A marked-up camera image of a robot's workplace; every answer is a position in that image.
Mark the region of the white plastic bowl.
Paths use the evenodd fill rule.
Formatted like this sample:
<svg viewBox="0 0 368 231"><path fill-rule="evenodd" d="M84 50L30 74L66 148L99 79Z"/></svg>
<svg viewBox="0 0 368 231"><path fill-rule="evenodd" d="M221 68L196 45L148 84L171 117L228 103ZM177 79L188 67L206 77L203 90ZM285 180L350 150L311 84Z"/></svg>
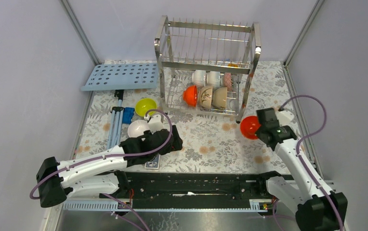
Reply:
<svg viewBox="0 0 368 231"><path fill-rule="evenodd" d="M144 135L146 131L150 130L148 122L145 120L136 120L131 122L128 126L127 134L129 138L136 138Z"/></svg>

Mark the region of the orange bowl front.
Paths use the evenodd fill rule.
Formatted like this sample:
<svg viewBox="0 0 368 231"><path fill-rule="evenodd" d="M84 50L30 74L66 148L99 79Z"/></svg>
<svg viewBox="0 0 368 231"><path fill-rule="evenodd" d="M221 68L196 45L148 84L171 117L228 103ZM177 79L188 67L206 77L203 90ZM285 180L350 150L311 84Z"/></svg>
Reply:
<svg viewBox="0 0 368 231"><path fill-rule="evenodd" d="M257 140L256 132L260 126L257 116L248 116L241 121L239 128L245 138Z"/></svg>

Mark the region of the orange bowl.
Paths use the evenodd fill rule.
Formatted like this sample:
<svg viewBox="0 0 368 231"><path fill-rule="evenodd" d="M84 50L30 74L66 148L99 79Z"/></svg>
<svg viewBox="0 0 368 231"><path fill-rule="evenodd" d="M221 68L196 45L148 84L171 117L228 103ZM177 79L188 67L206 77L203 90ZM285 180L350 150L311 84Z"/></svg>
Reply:
<svg viewBox="0 0 368 231"><path fill-rule="evenodd" d="M260 126L257 116L248 116L241 121L239 128L245 138L257 140L256 132Z"/></svg>
<svg viewBox="0 0 368 231"><path fill-rule="evenodd" d="M196 107L197 95L198 95L197 86L192 85L183 92L183 100L187 103L188 106Z"/></svg>

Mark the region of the yellow-green plastic bowl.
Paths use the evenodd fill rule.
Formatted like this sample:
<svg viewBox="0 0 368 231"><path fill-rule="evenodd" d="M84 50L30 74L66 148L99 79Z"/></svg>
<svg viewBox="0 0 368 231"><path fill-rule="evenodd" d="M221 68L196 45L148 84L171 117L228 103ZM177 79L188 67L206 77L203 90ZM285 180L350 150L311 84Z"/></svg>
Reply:
<svg viewBox="0 0 368 231"><path fill-rule="evenodd" d="M143 98L135 105L135 112L138 116L144 117L150 109L157 109L157 103L151 98Z"/></svg>

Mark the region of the stainless steel dish rack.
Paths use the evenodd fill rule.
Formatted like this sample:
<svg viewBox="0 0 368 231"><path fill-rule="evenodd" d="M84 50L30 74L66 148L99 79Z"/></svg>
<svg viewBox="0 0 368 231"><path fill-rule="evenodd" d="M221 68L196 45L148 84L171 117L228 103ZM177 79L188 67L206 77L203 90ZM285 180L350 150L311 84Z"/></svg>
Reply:
<svg viewBox="0 0 368 231"><path fill-rule="evenodd" d="M159 21L154 39L159 69L161 105L170 111L232 117L240 123L248 103L249 88L262 52L261 25L235 22L204 22L188 19ZM188 106L183 92L191 86L195 70L231 73L233 91L227 92L221 110Z"/></svg>

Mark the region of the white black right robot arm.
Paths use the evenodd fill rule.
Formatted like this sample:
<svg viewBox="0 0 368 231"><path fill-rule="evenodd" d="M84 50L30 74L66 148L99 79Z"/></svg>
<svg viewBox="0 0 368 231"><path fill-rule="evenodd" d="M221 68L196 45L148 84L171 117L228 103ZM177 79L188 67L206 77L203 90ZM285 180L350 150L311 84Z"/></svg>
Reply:
<svg viewBox="0 0 368 231"><path fill-rule="evenodd" d="M302 231L342 231L348 201L321 178L300 148L290 126L280 124L273 108L257 110L260 127L256 136L281 158L297 187L282 176L258 182L256 192L262 198L271 195L295 215Z"/></svg>

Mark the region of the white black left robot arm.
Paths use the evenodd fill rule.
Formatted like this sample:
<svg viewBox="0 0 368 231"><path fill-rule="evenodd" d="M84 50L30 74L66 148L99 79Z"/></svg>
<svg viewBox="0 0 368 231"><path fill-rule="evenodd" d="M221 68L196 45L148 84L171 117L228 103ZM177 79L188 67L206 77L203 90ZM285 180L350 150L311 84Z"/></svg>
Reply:
<svg viewBox="0 0 368 231"><path fill-rule="evenodd" d="M124 169L143 165L158 155L183 148L176 126L152 133L145 131L136 138L128 138L113 148L80 159L58 162L55 157L45 159L36 175L37 185L30 198L48 208L75 196L114 194L125 197L130 184Z"/></svg>

